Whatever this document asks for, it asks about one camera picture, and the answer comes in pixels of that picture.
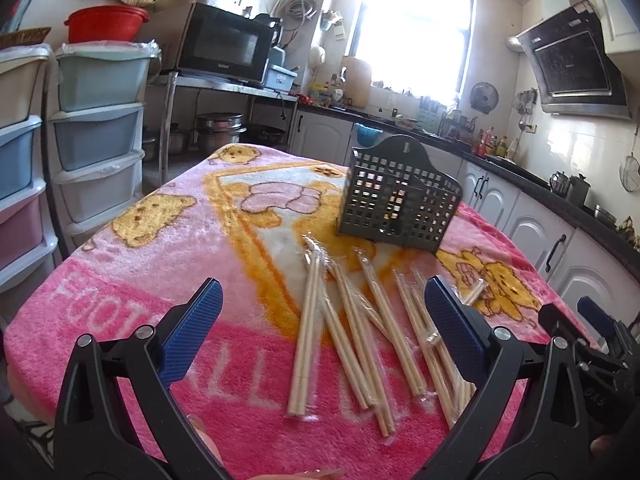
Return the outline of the chopsticks pair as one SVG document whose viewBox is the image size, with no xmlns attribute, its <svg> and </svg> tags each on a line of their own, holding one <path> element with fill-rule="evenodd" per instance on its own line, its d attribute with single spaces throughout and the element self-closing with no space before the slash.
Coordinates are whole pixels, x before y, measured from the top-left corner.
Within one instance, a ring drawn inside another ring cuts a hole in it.
<svg viewBox="0 0 640 480">
<path fill-rule="evenodd" d="M 390 402 L 386 394 L 380 367 L 378 366 L 378 348 L 373 340 L 366 310 L 361 307 L 354 286 L 350 284 L 347 273 L 340 260 L 330 259 L 329 269 L 337 282 L 338 291 L 343 300 L 344 310 L 349 322 L 357 356 L 367 379 L 371 396 L 375 400 L 374 414 L 378 420 L 382 437 L 389 439 L 396 434 Z"/>
<path fill-rule="evenodd" d="M 360 262 L 363 275 L 366 278 L 370 291 L 374 296 L 375 303 L 380 311 L 388 336 L 390 336 L 390 341 L 398 356 L 411 394 L 414 398 L 424 398 L 424 396 L 426 396 L 425 380 L 416 366 L 416 362 L 414 362 L 407 339 L 395 318 L 390 300 L 384 287 L 378 280 L 378 274 L 375 273 L 374 266 L 372 266 L 371 261 L 361 249 L 356 248 L 355 252 Z"/>
<path fill-rule="evenodd" d="M 430 372 L 437 399 L 446 418 L 447 425 L 449 428 L 452 428 L 458 419 L 458 415 L 456 407 L 454 406 L 454 396 L 447 382 L 447 373 L 438 360 L 434 339 L 435 332 L 427 328 L 424 324 L 422 316 L 416 308 L 411 288 L 405 277 L 400 272 L 394 271 L 394 280 L 414 336 L 416 337 L 416 343 L 420 348 L 426 367 Z"/>
<path fill-rule="evenodd" d="M 344 373 L 347 377 L 352 393 L 354 394 L 359 407 L 363 411 L 374 408 L 376 404 L 375 395 L 371 393 L 369 383 L 364 376 L 356 352 L 344 330 L 328 291 L 326 290 L 326 267 L 328 259 L 324 255 L 318 257 L 319 261 L 319 284 L 318 301 L 323 314 L 326 326 L 334 343 L 338 358 L 341 361 Z"/>
<path fill-rule="evenodd" d="M 312 350 L 316 331 L 314 324 L 316 324 L 317 297 L 323 263 L 323 249 L 318 240 L 309 234 L 305 234 L 303 240 L 309 248 L 310 258 L 288 397 L 288 416 L 290 417 L 306 416 L 310 371 L 314 360 L 314 350 Z"/>
<path fill-rule="evenodd" d="M 465 306 L 440 275 L 423 287 L 427 313 L 435 324 L 439 340 L 446 347 L 460 376 L 482 388 L 488 378 L 488 325 L 472 307 Z"/>
</svg>

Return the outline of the black coffee press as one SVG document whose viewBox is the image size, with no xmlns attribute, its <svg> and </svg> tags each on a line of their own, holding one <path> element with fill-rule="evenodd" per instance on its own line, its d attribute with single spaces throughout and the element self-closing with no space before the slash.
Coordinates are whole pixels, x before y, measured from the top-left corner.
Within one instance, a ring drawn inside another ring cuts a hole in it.
<svg viewBox="0 0 640 480">
<path fill-rule="evenodd" d="M 583 174 L 574 174 L 570 177 L 570 187 L 566 199 L 576 207 L 582 208 L 590 190 L 590 184 Z"/>
</svg>

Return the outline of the plastic drawer tower left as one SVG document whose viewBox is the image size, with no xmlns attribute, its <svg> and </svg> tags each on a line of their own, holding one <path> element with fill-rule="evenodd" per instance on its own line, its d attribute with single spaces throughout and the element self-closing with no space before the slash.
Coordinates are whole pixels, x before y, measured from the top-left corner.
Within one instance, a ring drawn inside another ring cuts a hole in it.
<svg viewBox="0 0 640 480">
<path fill-rule="evenodd" d="M 1 313 L 16 312 L 55 269 L 58 237 L 46 177 L 46 115 L 53 52 L 1 51 Z"/>
</svg>

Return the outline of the plastic drawer tower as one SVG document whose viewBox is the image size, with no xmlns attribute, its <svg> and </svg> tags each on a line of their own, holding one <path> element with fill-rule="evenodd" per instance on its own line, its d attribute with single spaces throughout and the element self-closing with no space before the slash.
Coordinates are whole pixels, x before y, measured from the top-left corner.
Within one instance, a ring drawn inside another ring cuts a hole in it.
<svg viewBox="0 0 640 480">
<path fill-rule="evenodd" d="M 1 313 L 16 312 L 55 269 L 58 237 L 46 177 L 46 115 L 53 52 L 1 51 Z"/>
<path fill-rule="evenodd" d="M 62 44 L 47 156 L 62 240 L 74 252 L 142 196 L 144 92 L 160 47 L 148 42 Z"/>
</svg>

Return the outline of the pink bear blanket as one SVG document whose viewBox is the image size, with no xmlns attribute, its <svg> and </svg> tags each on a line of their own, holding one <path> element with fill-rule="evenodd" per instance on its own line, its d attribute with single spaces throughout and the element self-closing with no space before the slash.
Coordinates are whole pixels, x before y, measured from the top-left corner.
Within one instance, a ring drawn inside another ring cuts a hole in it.
<svg viewBox="0 0 640 480">
<path fill-rule="evenodd" d="M 376 357 L 396 431 L 384 439 L 375 414 L 352 396 L 329 337 L 314 343 L 310 419 L 286 414 L 299 311 L 307 276 L 306 236 L 366 286 L 368 258 L 405 336 L 411 326 L 396 273 L 440 275 L 518 338 L 547 340 L 541 306 L 558 295 L 498 229 L 468 206 L 457 210 L 436 254 L 337 233 L 344 168 L 273 148 L 235 144 L 146 196 L 78 248 L 30 296 L 3 338 L 13 395 L 44 422 L 55 405 L 70 352 L 89 333 L 128 337 L 188 300 L 206 278 L 224 307 L 172 393 L 198 416 L 236 478 L 341 468 L 351 479 L 408 479 L 448 432 L 434 399 L 416 400 L 383 337 Z"/>
</svg>

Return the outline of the dark green utensil basket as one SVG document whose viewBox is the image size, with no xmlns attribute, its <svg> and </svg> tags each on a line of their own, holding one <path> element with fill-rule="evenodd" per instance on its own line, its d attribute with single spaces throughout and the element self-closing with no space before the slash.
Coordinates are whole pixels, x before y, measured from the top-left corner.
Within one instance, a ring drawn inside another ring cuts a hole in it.
<svg viewBox="0 0 640 480">
<path fill-rule="evenodd" d="M 350 156 L 337 232 L 424 252 L 438 251 L 462 199 L 411 136 L 389 136 Z"/>
</svg>

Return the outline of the black range hood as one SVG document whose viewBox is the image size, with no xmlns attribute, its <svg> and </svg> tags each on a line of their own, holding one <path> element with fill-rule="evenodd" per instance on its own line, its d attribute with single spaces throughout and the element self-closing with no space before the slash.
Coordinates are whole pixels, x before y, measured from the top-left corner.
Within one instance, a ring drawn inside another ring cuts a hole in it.
<svg viewBox="0 0 640 480">
<path fill-rule="evenodd" d="M 624 77 L 605 53 L 602 26 L 588 0 L 516 39 L 532 66 L 545 113 L 631 118 Z"/>
</svg>

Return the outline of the blue hanging basket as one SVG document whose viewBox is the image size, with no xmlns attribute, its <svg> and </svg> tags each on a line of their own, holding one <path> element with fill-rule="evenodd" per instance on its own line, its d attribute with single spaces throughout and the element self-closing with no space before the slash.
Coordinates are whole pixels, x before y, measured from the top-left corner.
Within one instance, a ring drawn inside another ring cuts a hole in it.
<svg viewBox="0 0 640 480">
<path fill-rule="evenodd" d="M 359 122 L 356 122 L 354 128 L 356 144 L 362 148 L 372 148 L 372 146 L 378 144 L 384 133 L 381 129 L 365 126 Z"/>
</svg>

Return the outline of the plastic drawer tower right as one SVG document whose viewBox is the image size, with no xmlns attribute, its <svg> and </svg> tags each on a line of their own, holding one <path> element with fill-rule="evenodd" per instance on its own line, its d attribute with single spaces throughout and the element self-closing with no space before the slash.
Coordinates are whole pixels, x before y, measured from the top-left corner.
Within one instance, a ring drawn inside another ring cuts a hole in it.
<svg viewBox="0 0 640 480">
<path fill-rule="evenodd" d="M 148 42 L 62 44 L 47 156 L 62 240 L 74 252 L 142 196 L 144 92 L 160 47 Z"/>
</svg>

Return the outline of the steel shelf rack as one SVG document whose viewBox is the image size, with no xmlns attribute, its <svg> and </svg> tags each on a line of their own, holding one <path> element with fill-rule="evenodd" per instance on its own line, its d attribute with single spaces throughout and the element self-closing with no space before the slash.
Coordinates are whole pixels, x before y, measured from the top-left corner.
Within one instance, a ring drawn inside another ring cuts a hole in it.
<svg viewBox="0 0 640 480">
<path fill-rule="evenodd" d="M 199 164 L 208 155 L 198 150 L 198 135 L 195 131 L 196 116 L 207 113 L 234 113 L 243 115 L 243 125 L 261 125 L 285 131 L 279 143 L 268 145 L 289 152 L 292 144 L 292 131 L 297 113 L 297 102 L 292 96 L 272 92 L 272 96 L 244 94 L 239 92 L 215 90 L 201 86 L 187 87 L 186 82 L 213 82 L 193 78 L 179 77 L 175 88 L 170 122 L 178 125 L 178 130 L 190 133 L 190 145 L 186 153 L 168 156 L 167 180 L 178 177 L 186 170 Z M 144 126 L 150 136 L 160 138 L 160 130 L 165 123 L 165 101 L 167 77 L 158 77 L 145 89 Z M 145 193 L 160 186 L 160 162 L 156 159 L 143 163 L 143 188 Z"/>
</svg>

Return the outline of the blue plastic box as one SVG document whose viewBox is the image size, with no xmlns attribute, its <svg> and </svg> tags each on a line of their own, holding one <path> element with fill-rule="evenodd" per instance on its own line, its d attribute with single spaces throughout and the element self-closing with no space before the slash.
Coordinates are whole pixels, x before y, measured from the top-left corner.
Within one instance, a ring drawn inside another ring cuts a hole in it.
<svg viewBox="0 0 640 480">
<path fill-rule="evenodd" d="M 289 92 L 297 77 L 295 72 L 287 70 L 282 66 L 269 65 L 265 72 L 265 78 L 262 85 L 265 88 L 280 92 Z"/>
</svg>

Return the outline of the red plastic basin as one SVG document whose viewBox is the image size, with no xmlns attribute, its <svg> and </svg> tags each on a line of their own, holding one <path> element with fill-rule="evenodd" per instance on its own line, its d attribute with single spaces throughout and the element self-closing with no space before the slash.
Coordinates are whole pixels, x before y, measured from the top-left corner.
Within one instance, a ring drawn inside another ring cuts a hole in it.
<svg viewBox="0 0 640 480">
<path fill-rule="evenodd" d="M 89 6 L 70 14 L 64 25 L 70 44 L 125 41 L 136 38 L 149 12 L 137 6 Z"/>
</svg>

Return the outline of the black microwave oven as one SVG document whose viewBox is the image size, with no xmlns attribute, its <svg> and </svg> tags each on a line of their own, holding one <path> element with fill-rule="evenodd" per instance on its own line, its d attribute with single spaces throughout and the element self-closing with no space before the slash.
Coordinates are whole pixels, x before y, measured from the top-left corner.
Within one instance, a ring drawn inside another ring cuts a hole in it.
<svg viewBox="0 0 640 480">
<path fill-rule="evenodd" d="M 267 26 L 199 2 L 152 13 L 137 40 L 157 43 L 164 72 L 211 74 L 251 84 L 264 79 L 271 49 Z"/>
</svg>

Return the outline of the black electric kettle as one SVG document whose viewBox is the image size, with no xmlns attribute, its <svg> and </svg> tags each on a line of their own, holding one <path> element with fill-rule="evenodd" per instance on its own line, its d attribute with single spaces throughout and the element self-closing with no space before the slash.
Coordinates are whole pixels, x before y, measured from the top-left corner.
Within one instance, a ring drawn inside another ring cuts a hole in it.
<svg viewBox="0 0 640 480">
<path fill-rule="evenodd" d="M 254 17 L 254 21 L 267 26 L 271 32 L 271 47 L 277 47 L 282 38 L 282 18 L 271 16 L 268 13 L 259 13 Z"/>
</svg>

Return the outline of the wall fan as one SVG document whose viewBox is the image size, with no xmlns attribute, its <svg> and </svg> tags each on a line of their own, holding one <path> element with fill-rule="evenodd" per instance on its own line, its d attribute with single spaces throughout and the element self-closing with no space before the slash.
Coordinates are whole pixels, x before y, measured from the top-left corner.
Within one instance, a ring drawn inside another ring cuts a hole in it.
<svg viewBox="0 0 640 480">
<path fill-rule="evenodd" d="M 499 92 L 490 82 L 481 81 L 471 89 L 470 107 L 484 115 L 489 115 L 499 104 Z"/>
</svg>

